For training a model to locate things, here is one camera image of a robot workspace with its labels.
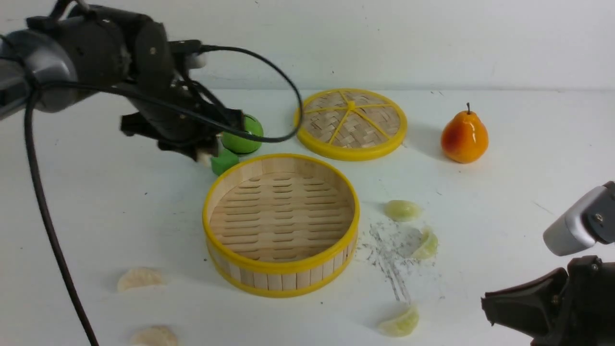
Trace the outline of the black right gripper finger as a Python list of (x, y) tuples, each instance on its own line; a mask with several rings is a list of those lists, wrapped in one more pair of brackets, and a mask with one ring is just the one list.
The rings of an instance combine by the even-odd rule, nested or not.
[(481, 308), (491, 325), (542, 337), (555, 327), (567, 280), (566, 270), (558, 268), (528, 283), (485, 293)]

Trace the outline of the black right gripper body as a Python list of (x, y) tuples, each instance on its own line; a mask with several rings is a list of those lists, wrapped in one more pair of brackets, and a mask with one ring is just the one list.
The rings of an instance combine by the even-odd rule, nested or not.
[(532, 346), (612, 346), (615, 343), (615, 264), (574, 258), (549, 332)]

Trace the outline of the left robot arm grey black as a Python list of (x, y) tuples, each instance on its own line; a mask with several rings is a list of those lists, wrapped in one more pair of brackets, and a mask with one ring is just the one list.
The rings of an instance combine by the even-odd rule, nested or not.
[(1, 117), (24, 109), (37, 87), (75, 82), (88, 89), (48, 87), (34, 108), (59, 112), (96, 94), (99, 87), (164, 101), (198, 114), (193, 118), (129, 99), (136, 108), (121, 116), (126, 136), (155, 140), (160, 150), (197, 160), (218, 156), (222, 130), (217, 121), (244, 131), (242, 111), (226, 108), (200, 83), (190, 79), (198, 68), (198, 40), (170, 41), (165, 27), (150, 16), (75, 0), (55, 2), (47, 16), (26, 19), (26, 28), (1, 39)]

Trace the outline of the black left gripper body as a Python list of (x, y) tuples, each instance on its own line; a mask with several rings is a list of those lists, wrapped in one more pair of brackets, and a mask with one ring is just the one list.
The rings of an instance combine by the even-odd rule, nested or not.
[(225, 107), (179, 71), (163, 24), (106, 6), (55, 4), (26, 20), (26, 130), (33, 110), (59, 112), (98, 93), (126, 97), (164, 138), (202, 136), (202, 107)]

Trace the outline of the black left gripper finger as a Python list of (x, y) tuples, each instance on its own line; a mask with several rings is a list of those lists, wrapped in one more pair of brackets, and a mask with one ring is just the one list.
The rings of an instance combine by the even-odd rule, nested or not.
[(150, 124), (140, 112), (121, 116), (120, 131), (126, 136), (144, 136), (155, 140), (161, 151), (180, 153), (193, 161), (197, 161), (198, 149), (206, 150), (213, 156), (218, 156), (221, 151), (218, 137), (215, 145), (202, 145), (202, 136), (185, 141), (164, 138), (160, 131)]
[[(240, 110), (225, 107), (202, 107), (202, 116), (238, 131), (245, 129), (243, 125), (244, 115)], [(204, 123), (202, 125), (202, 145), (215, 145), (217, 135), (221, 132), (222, 130), (219, 127)]]

